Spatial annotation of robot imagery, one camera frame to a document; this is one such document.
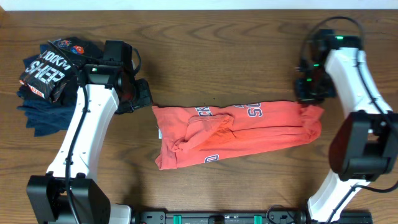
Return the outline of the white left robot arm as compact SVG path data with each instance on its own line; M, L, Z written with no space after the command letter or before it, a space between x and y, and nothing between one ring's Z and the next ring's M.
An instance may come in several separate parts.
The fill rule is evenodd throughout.
M85 65L63 144L45 175L33 175L27 195L38 223L135 223L133 209L112 204L97 181L104 137L120 101L133 112L152 103L139 65Z

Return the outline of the orange red t-shirt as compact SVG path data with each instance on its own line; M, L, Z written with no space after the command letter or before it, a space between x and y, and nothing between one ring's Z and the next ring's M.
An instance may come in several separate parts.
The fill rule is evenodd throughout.
M309 144L322 131L319 106L293 101L247 105L153 106L162 135L160 170Z

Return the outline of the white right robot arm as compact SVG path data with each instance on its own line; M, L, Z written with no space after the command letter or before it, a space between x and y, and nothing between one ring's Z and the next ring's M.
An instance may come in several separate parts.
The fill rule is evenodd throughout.
M346 213L360 190L380 194L370 183L390 173L397 159L397 113L384 101L369 72L363 36L337 35L332 29L310 32L303 43L310 59L300 56L295 95L301 104L317 105L338 97L345 119L329 147L330 171L307 200L298 223L372 223L370 213Z

